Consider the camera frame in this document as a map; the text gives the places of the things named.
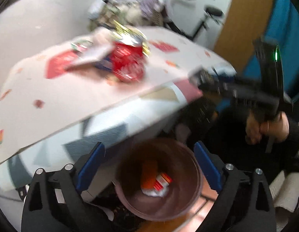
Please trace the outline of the person's right hand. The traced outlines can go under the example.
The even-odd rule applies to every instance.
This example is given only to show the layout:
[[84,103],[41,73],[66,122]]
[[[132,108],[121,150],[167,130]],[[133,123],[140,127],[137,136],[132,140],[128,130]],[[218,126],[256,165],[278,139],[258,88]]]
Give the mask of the person's right hand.
[[246,134],[252,143],[261,141],[263,136],[274,137],[279,142],[287,139],[290,132],[288,117],[285,112],[280,112],[273,121],[259,123],[252,111],[246,121]]

